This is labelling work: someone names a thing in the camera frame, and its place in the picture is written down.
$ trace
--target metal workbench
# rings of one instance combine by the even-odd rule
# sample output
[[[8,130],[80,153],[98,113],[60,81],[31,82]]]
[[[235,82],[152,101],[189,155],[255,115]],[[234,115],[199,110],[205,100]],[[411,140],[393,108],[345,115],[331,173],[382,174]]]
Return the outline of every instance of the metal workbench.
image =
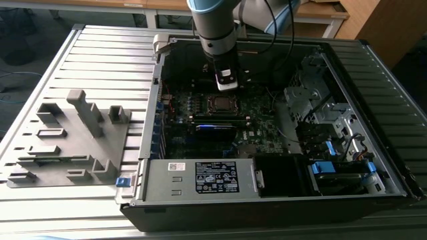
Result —
[[[120,171],[124,173],[136,170],[155,66],[152,42],[154,36],[159,33],[193,34],[191,31],[182,30],[75,26],[0,143],[0,157],[15,135],[23,134],[35,124],[32,120],[38,119],[35,111],[40,103],[58,103],[62,108],[72,108],[64,99],[67,92],[70,89],[84,89],[87,99],[96,103],[100,109],[111,105],[122,105],[124,109],[132,110]],[[262,38],[263,36],[250,35],[249,37]],[[331,44],[373,107],[385,106],[389,102],[387,98],[394,94],[397,96],[407,94],[367,45],[347,40],[317,39],[317,41]],[[387,94],[373,93],[379,87],[387,88]],[[387,109],[390,107],[383,107],[381,111],[383,113],[386,111],[389,118],[394,118],[395,113],[387,112]],[[427,188],[426,163],[409,161],[407,164],[419,184]],[[144,233],[138,231],[119,210],[114,185],[11,189],[6,181],[14,167],[14,160],[2,158],[0,239],[22,239],[30,236],[55,236],[68,239],[171,239],[174,237],[225,239],[299,234],[318,234],[318,236],[327,236],[329,239],[342,239],[343,235],[337,233],[345,232],[346,239],[381,239],[385,236],[390,237],[390,234],[398,239],[399,236],[415,236],[426,232],[423,228],[427,226],[427,202],[421,202],[413,207],[378,213],[354,223],[297,226],[285,229]]]

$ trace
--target metal bracket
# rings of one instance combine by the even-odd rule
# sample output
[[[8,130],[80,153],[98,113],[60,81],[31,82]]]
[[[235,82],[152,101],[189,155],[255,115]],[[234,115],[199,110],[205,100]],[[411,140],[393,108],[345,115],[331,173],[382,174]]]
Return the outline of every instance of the metal bracket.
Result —
[[[67,102],[74,105],[82,122],[84,123],[88,131],[91,132],[95,138],[103,135],[103,129],[99,125],[100,121],[100,110],[96,107],[95,103],[87,103],[87,94],[82,89],[70,90],[67,96]]]
[[[265,184],[265,176],[263,176],[262,170],[255,171],[255,180],[257,180],[257,187],[259,189],[263,189],[266,187],[266,184]]]
[[[294,108],[298,104],[307,104],[309,100],[319,100],[319,93],[315,89],[307,89],[299,86],[290,86],[285,89],[287,104]]]
[[[80,23],[76,23],[74,26],[72,26],[72,30],[83,30],[86,29],[86,24],[80,24]]]
[[[162,54],[169,50],[170,46],[170,34],[158,34],[154,36],[154,41],[152,41],[152,50],[154,54]]]
[[[319,111],[321,119],[325,121],[337,121],[339,116],[350,109],[349,103],[327,103]]]

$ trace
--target power supply label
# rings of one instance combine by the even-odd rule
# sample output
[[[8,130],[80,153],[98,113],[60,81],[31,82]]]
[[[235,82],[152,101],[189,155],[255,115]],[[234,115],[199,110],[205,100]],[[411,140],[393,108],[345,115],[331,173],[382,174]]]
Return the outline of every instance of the power supply label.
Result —
[[[237,162],[197,162],[195,191],[199,194],[239,193]]]

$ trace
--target table leg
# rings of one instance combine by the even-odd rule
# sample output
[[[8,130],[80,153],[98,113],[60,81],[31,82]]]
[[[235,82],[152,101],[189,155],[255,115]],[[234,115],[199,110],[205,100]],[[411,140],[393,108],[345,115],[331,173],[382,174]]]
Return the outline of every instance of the table leg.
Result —
[[[51,16],[54,19],[60,19],[60,11],[59,10],[50,10]]]
[[[174,24],[175,23],[173,15],[166,15],[166,18],[167,18],[167,23],[169,24]]]
[[[0,93],[7,91],[7,87],[0,83]]]
[[[337,18],[333,20],[331,24],[327,26],[323,38],[333,39],[335,38],[337,33],[339,32],[341,26],[343,24],[345,19]]]
[[[147,27],[150,29],[158,28],[158,12],[155,9],[146,9],[146,16],[147,16]]]

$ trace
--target blue tab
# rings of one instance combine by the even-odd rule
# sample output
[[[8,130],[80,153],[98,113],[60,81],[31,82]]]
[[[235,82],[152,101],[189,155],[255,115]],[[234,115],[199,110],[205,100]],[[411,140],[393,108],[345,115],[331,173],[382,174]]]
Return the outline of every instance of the blue tab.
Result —
[[[333,142],[331,141],[326,141],[326,145],[327,145],[327,148],[329,148],[329,152],[331,153],[331,156],[335,156],[337,152],[335,152],[335,149],[334,149],[334,146],[333,146]]]
[[[331,161],[317,161],[311,165],[314,174],[334,174],[337,173],[335,167]]]
[[[375,167],[375,165],[374,165],[374,162],[369,162],[369,163],[367,163],[367,168],[369,168],[369,171],[370,171],[371,173],[375,173],[375,172],[377,172],[377,167]]]
[[[130,188],[131,187],[131,178],[118,177],[118,179],[115,181],[115,186],[118,188]]]
[[[205,124],[205,125],[198,125],[197,127],[199,127],[199,128],[215,128],[217,125]]]

